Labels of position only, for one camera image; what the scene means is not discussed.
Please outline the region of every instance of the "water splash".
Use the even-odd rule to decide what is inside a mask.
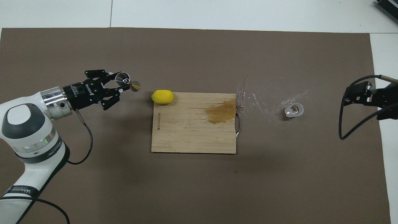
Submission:
[[[254,101],[256,102],[257,107],[260,109],[261,113],[263,116],[270,122],[272,123],[271,119],[268,117],[267,112],[263,111],[263,109],[260,107],[260,104],[257,101],[256,95],[253,93]]]
[[[294,97],[292,97],[292,98],[290,98],[290,99],[287,99],[287,100],[285,100],[285,101],[282,101],[282,102],[281,102],[281,105],[279,105],[279,107],[291,105],[291,104],[294,103],[297,99],[303,97],[303,96],[304,96],[305,94],[307,94],[307,93],[308,93],[308,90],[306,90],[306,91],[304,91],[304,92],[302,92],[302,93],[298,94],[297,96],[294,96]]]
[[[238,110],[238,107],[237,107],[237,111],[240,114],[248,113],[248,110],[245,107],[245,98],[246,98],[246,89],[247,89],[248,80],[249,80],[249,75],[246,76],[246,79],[243,82],[243,84],[241,85],[240,89],[239,88],[237,89],[238,94],[236,96],[236,104],[238,106],[240,106],[241,110]]]

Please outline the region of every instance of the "brown paper mat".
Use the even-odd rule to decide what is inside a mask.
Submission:
[[[0,102],[82,81],[89,69],[125,71],[142,84],[108,111],[81,110],[92,155],[67,164],[41,195],[72,223],[390,222],[378,122],[344,141],[337,133],[345,88],[373,74],[368,34],[47,28],[1,37]],[[164,88],[238,94],[237,154],[151,153],[150,95]],[[288,120],[283,106],[294,100],[305,112]],[[343,129],[373,111],[347,108]],[[89,138],[78,118],[55,127],[71,160],[83,158]],[[5,191],[23,164],[4,141],[0,148]],[[22,223],[45,220],[64,221],[36,204]]]

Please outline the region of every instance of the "spilled liquid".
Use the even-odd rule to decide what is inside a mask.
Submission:
[[[245,106],[243,106],[243,105],[237,105],[236,106],[236,111],[237,112],[240,112],[240,113],[243,113],[243,110],[245,109]]]
[[[236,101],[230,99],[222,102],[219,106],[211,106],[205,110],[207,121],[213,124],[225,123],[235,118]]]
[[[245,95],[246,95],[248,79],[249,79],[249,75],[246,76],[246,79],[245,79],[243,85],[241,86],[237,96],[236,96],[237,104],[242,106],[242,108],[240,108],[240,110],[238,110],[238,113],[240,113],[240,114],[244,114],[244,112],[248,113],[247,108],[245,108],[245,106],[244,106],[245,105]]]

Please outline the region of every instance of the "metal handle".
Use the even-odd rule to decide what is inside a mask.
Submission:
[[[238,117],[238,124],[239,124],[239,128],[238,128],[238,131],[236,132],[236,137],[238,137],[238,134],[239,134],[239,131],[240,131],[240,115],[238,114],[238,110],[236,110],[236,114],[235,114],[235,116],[237,116]]]

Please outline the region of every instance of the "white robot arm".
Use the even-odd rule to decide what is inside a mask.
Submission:
[[[91,70],[85,74],[88,79],[81,83],[62,89],[55,87],[0,104],[0,138],[25,163],[25,172],[0,200],[0,223],[19,223],[35,200],[15,198],[38,198],[51,178],[67,163],[69,148],[54,129],[52,120],[96,103],[107,110],[119,101],[121,92],[140,88],[139,83],[131,82],[124,72]],[[104,88],[114,79],[119,88]]]

